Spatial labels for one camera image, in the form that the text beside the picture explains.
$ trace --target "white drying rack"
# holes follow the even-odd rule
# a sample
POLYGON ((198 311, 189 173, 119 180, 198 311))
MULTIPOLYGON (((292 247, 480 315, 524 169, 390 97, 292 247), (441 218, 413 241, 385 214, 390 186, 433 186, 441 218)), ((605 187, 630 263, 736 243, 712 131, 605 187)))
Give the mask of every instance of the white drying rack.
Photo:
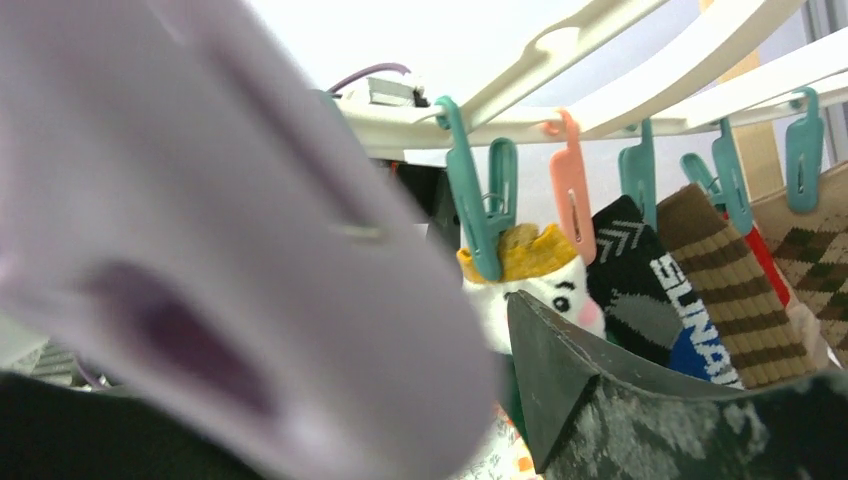
MULTIPOLYGON (((543 29, 518 60, 462 103, 470 143, 484 146, 502 136, 518 144, 560 142, 539 128, 560 120, 553 108, 514 105, 666 1, 590 0, 543 29), (563 28, 575 33, 567 48, 545 42, 563 28)), ((848 100, 848 75, 842 74, 848 70, 848 29, 687 98, 756 49, 801 4, 716 0, 654 57, 567 107, 581 126, 581 138, 638 136, 638 130, 626 127, 644 118, 651 118, 659 136, 714 130, 712 123, 725 117, 733 125, 773 120, 797 113, 790 102, 803 95, 789 92, 806 85, 817 91, 821 107, 848 100)), ((369 152, 447 148, 452 143, 449 132, 435 121, 441 107, 337 104, 369 152)))

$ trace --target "cartoon face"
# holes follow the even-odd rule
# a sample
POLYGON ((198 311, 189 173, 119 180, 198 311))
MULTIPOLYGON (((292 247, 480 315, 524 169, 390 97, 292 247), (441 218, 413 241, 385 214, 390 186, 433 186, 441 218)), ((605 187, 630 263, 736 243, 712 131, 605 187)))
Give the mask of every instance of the cartoon face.
POLYGON ((589 296, 586 266, 581 257, 555 272, 532 279, 526 290, 569 322, 604 337, 603 312, 589 296))
POLYGON ((580 257, 559 270, 540 277, 485 286, 466 281, 464 288, 481 316, 490 348, 501 353, 512 353, 506 299, 510 293, 519 290, 525 290, 544 302, 569 322, 605 338, 603 312, 589 297, 586 267, 580 257))

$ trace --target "sock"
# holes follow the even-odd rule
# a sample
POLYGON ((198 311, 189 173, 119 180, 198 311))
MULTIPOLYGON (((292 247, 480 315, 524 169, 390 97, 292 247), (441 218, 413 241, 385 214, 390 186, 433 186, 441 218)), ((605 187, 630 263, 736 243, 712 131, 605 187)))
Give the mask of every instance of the sock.
POLYGON ((807 350, 742 235, 696 185, 660 202, 662 243, 700 293, 747 388, 814 370, 807 350))
POLYGON ((777 298, 786 309, 789 324, 807 349, 807 356, 810 357, 816 370, 829 368, 830 359, 827 355, 827 342, 821 336, 819 319, 816 318, 809 307, 798 300, 794 292, 790 291, 788 281, 778 270, 774 258, 771 256, 771 252, 769 252, 768 246, 756 225, 748 235, 745 235, 745 242, 754 256, 757 257, 757 262, 763 267, 777 298))
POLYGON ((751 204, 777 266, 798 298, 821 320, 821 332, 842 365, 848 365, 848 163, 819 179, 819 202, 795 213, 786 189, 751 204))
MULTIPOLYGON (((724 219, 728 220, 727 214, 723 214, 724 219)), ((766 246, 766 242, 763 240, 762 235, 760 235, 760 231, 757 229, 756 225, 748 235, 745 235, 745 243, 748 244, 748 248, 751 249, 751 252, 754 253, 754 257, 757 258, 757 262, 763 267, 763 272, 765 272, 766 277, 769 279, 769 283, 771 283, 772 288, 774 288, 774 293, 777 294, 777 299, 780 300, 780 304, 786 307, 789 305, 789 287, 786 286, 786 282, 777 272, 777 267, 774 264, 774 258, 771 256, 771 252, 768 250, 768 246, 766 246)))
POLYGON ((821 322, 810 310, 810 307, 798 300, 792 293, 789 297, 789 305, 786 307, 786 316, 792 329, 801 339, 801 343, 807 349, 807 355, 813 362, 816 370, 830 368, 830 358, 827 355, 827 342, 821 336, 821 322))
POLYGON ((741 388, 703 302, 633 200, 620 197, 592 222, 598 255, 588 268, 589 294, 608 335, 646 360, 741 388))
POLYGON ((485 280, 471 260, 468 248, 456 254, 465 279, 463 289, 483 322, 491 348, 512 353, 506 318, 506 295, 525 290, 566 320, 604 337, 604 317, 586 290, 586 267, 577 250, 557 225, 542 234, 533 224, 510 228, 501 235, 498 257, 503 277, 485 280))

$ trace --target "teal clothespin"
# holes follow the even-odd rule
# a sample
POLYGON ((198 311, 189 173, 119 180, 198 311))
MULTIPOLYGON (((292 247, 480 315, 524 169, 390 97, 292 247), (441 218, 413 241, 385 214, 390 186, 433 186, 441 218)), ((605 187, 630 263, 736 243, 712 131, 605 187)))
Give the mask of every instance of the teal clothespin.
POLYGON ((687 153, 680 158, 680 168, 683 169, 689 182, 700 186, 710 199, 710 203, 724 213, 724 198, 718 184, 718 177, 713 176, 704 159, 697 153, 687 153))
POLYGON ((457 214, 465 231, 471 259, 480 275, 497 281, 503 276, 497 245, 501 233, 515 226, 518 202, 518 149, 507 138, 492 142, 489 150, 488 209, 483 205, 480 180, 459 107, 450 97, 436 100, 445 109, 436 117, 439 126, 450 130, 454 147, 447 154, 447 174, 457 214))
MULTIPOLYGON (((786 128, 786 194, 789 208, 796 213, 813 211, 819 203, 824 121, 819 117, 819 96, 811 87, 793 93, 807 97, 807 114, 786 128)), ((801 108, 801 102, 792 101, 801 108)))
POLYGON ((642 141, 618 154, 621 193, 639 206, 645 223, 657 228, 657 177, 654 132, 651 121, 642 120, 642 141))
POLYGON ((747 235, 754 228, 754 216, 748 203, 748 190, 745 187, 745 177, 739 153, 733 141, 733 131, 730 121, 726 118, 719 121, 721 136, 713 141, 713 161, 718 174, 727 216, 733 226, 742 235, 747 235))

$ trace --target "pink clothespin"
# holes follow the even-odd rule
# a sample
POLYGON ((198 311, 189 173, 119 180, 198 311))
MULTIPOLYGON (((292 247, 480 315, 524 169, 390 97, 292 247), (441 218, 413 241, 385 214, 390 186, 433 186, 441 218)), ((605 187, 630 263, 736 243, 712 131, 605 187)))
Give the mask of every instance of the pink clothespin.
POLYGON ((597 247, 583 151, 580 149, 580 126, 565 109, 557 109, 557 112, 562 116, 564 128, 554 125, 554 122, 546 122, 543 128, 550 136, 565 136, 565 148, 554 153, 550 163, 559 228, 589 265, 595 260, 597 247))

